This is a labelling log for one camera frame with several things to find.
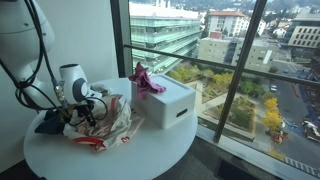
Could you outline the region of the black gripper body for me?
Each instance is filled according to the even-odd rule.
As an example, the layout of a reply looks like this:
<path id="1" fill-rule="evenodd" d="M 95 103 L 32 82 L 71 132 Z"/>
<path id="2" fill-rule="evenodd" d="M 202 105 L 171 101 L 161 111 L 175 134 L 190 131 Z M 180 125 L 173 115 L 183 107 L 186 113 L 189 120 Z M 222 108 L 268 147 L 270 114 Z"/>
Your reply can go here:
<path id="1" fill-rule="evenodd" d="M 83 121 L 87 121 L 88 124 L 93 127 L 97 124 L 93 115 L 94 102 L 87 100 L 85 104 L 72 105 L 68 108 L 70 119 L 68 124 L 71 126 L 80 125 Z"/>

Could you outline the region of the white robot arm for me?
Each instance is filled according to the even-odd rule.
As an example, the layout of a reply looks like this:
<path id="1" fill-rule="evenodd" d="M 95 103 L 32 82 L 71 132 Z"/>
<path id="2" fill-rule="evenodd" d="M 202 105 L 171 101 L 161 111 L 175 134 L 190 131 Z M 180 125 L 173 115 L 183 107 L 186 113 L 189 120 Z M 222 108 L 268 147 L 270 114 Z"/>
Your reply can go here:
<path id="1" fill-rule="evenodd" d="M 90 89 L 86 75 L 78 64 L 59 67 L 60 76 L 40 81 L 37 64 L 50 63 L 48 52 L 55 35 L 35 0 L 0 1 L 1 66 L 16 87 L 16 98 L 25 107 L 35 110 L 56 109 L 71 121 L 68 109 L 77 109 L 93 126 L 95 103 L 101 94 Z"/>

